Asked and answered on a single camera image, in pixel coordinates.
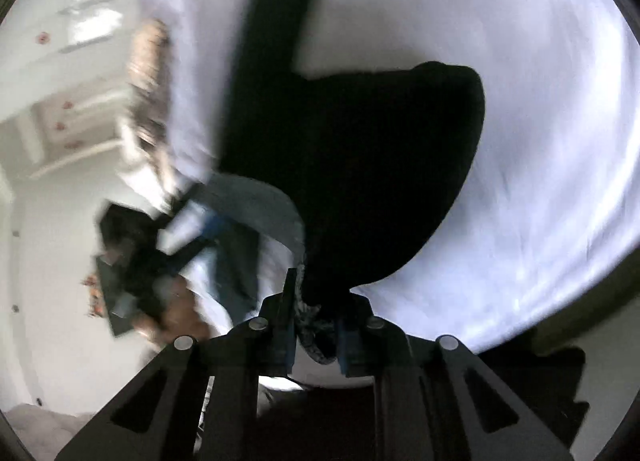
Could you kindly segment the person's left hand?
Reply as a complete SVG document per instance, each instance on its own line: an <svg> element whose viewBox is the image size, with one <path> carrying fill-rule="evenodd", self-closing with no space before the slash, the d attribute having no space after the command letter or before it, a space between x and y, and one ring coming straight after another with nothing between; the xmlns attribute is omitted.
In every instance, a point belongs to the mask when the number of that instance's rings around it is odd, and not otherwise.
<svg viewBox="0 0 640 461"><path fill-rule="evenodd" d="M132 320L134 331L147 339L157 349L171 344L178 337L187 335L204 342L212 337L208 323L196 310L195 294L185 277L172 278L166 303L160 321L146 314L140 314Z"/></svg>

